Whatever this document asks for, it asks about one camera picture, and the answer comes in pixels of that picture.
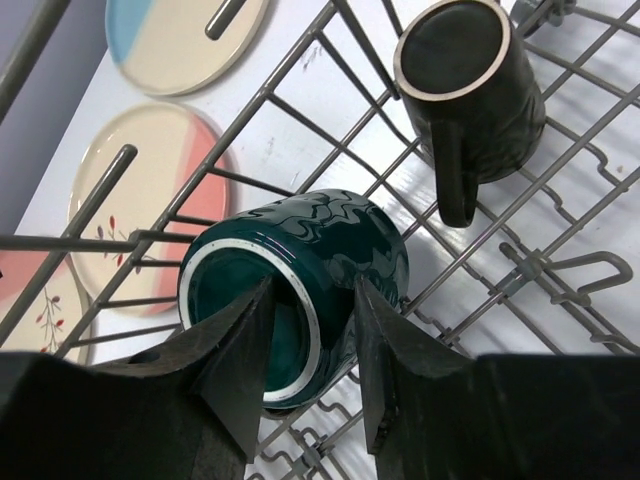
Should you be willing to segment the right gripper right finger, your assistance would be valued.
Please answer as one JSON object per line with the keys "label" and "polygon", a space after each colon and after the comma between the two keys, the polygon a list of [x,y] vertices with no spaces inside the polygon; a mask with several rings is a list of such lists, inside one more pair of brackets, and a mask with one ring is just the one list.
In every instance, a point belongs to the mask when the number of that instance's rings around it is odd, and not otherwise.
{"label": "right gripper right finger", "polygon": [[635,356],[467,358],[367,280],[354,321],[367,451],[381,479],[635,479]]}

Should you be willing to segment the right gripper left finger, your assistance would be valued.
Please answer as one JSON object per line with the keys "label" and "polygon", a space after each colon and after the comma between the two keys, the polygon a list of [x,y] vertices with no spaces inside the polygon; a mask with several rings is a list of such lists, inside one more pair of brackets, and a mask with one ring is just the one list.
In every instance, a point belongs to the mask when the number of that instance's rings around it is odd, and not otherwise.
{"label": "right gripper left finger", "polygon": [[240,479],[255,455],[274,324],[264,278],[129,358],[1,357],[5,479]]}

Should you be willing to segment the dark green mug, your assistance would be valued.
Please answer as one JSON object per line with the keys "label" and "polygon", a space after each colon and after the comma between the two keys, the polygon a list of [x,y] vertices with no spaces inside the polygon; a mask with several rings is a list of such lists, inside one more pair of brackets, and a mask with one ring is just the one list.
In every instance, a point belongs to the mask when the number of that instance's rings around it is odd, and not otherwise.
{"label": "dark green mug", "polygon": [[294,195],[196,237],[177,282],[183,326],[218,313],[268,275],[275,320],[263,406],[292,410],[322,396],[356,363],[357,279],[398,307],[410,272],[400,232],[370,199],[342,189]]}

